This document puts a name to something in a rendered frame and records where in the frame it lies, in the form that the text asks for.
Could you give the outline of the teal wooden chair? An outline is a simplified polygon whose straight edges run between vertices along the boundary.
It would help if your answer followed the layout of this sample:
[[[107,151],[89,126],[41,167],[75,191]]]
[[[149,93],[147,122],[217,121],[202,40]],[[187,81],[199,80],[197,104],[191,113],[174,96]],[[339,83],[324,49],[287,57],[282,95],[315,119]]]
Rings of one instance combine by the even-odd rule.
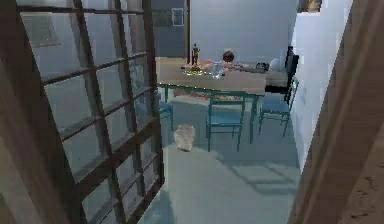
[[[160,118],[168,118],[170,120],[171,130],[174,130],[174,111],[173,106],[161,100],[161,94],[157,93],[156,97],[158,99],[158,110]]]
[[[206,115],[206,138],[208,151],[211,151],[213,134],[231,134],[237,136],[236,150],[240,149],[246,93],[244,91],[212,91],[209,97]]]
[[[293,77],[286,96],[269,94],[262,98],[262,104],[259,109],[258,134],[261,134],[263,121],[268,119],[277,120],[284,126],[282,137],[285,137],[298,86],[298,79]]]

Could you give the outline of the pale crumpled floor cloth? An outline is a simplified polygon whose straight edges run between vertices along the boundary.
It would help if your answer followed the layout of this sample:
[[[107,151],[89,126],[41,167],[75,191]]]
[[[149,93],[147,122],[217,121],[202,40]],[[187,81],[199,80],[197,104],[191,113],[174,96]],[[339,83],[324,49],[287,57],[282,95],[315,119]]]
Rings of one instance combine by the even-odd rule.
[[[181,124],[174,131],[175,145],[179,150],[190,152],[195,140],[196,131],[192,125]]]

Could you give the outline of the teal legged dining table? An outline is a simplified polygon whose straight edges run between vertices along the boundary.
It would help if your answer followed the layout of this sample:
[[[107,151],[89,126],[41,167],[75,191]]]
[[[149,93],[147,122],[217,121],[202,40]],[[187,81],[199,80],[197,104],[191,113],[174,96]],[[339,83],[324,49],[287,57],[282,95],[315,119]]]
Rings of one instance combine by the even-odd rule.
[[[169,89],[191,90],[207,93],[212,91],[244,91],[246,99],[252,98],[256,103],[265,93],[266,78],[255,73],[224,68],[220,79],[211,74],[212,63],[200,64],[200,71],[192,71],[192,65],[185,64],[183,59],[156,58],[156,74],[158,86],[165,89],[165,100],[168,100]]]

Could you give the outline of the clear glass vase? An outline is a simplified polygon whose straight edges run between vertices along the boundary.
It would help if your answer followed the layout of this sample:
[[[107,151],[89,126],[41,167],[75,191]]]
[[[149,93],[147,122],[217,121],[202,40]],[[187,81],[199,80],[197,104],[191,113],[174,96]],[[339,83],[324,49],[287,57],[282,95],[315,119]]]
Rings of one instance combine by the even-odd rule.
[[[224,74],[224,65],[222,61],[213,61],[211,65],[211,74],[215,79],[220,79]]]

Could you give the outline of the dark bronze statuette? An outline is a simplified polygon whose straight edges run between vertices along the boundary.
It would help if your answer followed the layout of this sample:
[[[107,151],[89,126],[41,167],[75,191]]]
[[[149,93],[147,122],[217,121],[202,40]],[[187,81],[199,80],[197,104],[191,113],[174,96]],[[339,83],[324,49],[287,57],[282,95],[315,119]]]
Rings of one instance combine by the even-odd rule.
[[[192,71],[200,71],[200,68],[198,66],[198,57],[199,57],[200,49],[197,47],[197,44],[193,44],[192,49]]]

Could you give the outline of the brown glazed room door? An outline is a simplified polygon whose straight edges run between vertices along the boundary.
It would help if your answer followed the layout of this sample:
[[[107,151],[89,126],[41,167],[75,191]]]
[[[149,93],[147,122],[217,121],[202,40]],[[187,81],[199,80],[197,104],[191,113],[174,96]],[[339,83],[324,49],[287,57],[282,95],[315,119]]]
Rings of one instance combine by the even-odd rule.
[[[139,224],[162,163],[151,0],[0,0],[0,195],[18,224]]]

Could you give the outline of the white framed window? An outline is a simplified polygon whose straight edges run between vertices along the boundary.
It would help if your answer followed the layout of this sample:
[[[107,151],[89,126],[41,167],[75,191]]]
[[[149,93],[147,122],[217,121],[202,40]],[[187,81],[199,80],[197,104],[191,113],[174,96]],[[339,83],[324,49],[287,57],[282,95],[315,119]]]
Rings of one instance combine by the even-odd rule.
[[[183,8],[172,9],[172,23],[174,26],[184,25],[184,9]]]

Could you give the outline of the brown framed wall picture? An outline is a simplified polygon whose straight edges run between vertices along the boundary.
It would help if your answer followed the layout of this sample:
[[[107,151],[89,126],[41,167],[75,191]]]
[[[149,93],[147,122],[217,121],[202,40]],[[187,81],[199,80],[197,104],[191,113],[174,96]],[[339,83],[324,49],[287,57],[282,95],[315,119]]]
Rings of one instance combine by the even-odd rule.
[[[322,0],[299,0],[297,6],[297,12],[303,13],[314,13],[319,12],[321,9]]]

